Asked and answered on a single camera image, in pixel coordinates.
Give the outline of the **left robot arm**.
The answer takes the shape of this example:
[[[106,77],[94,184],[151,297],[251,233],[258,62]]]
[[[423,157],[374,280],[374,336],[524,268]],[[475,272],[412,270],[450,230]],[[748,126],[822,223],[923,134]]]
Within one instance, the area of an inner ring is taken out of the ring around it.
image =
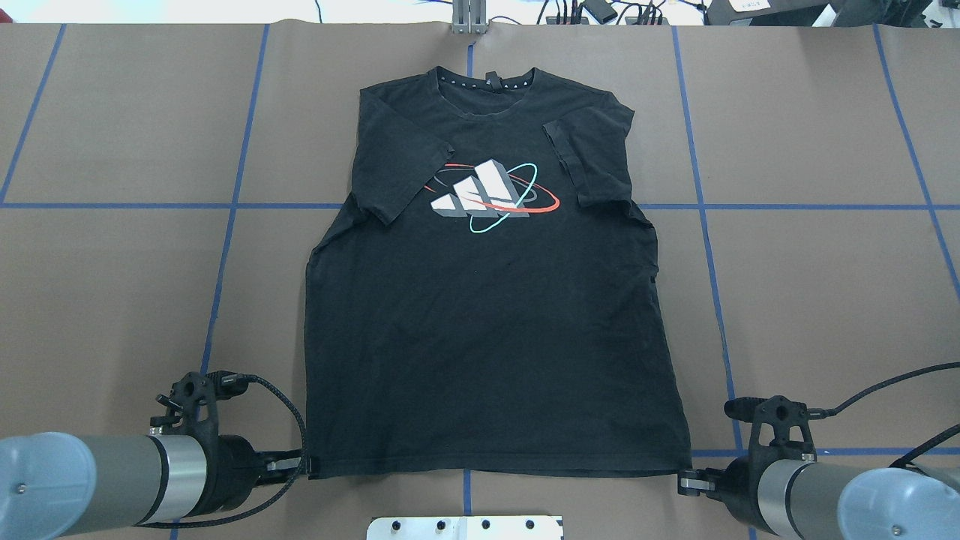
[[[303,474],[299,450],[233,435],[38,433],[4,438],[1,461],[4,539],[215,527],[255,488]]]

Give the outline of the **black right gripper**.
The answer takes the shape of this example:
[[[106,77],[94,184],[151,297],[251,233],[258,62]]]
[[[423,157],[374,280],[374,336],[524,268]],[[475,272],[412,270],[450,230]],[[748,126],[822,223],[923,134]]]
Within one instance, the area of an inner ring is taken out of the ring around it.
[[[766,522],[757,497],[759,481],[752,472],[748,457],[735,458],[724,469],[682,469],[676,473],[676,492],[693,498],[706,494],[711,500],[723,503],[737,522],[765,531]]]

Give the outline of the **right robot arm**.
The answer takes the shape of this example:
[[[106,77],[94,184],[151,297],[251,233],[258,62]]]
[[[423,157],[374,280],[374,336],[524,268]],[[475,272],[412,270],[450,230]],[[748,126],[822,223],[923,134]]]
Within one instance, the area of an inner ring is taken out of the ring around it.
[[[782,539],[956,539],[958,469],[863,468],[803,459],[684,469],[676,492],[717,500],[738,522]]]

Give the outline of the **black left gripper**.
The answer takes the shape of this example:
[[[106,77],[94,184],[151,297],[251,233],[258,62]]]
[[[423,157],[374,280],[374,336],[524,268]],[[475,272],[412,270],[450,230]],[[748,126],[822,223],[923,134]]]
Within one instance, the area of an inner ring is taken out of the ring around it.
[[[198,436],[206,457],[205,486],[196,503],[196,515],[229,512],[242,505],[262,476],[267,481],[290,481],[310,472],[305,451],[255,451],[237,435]]]

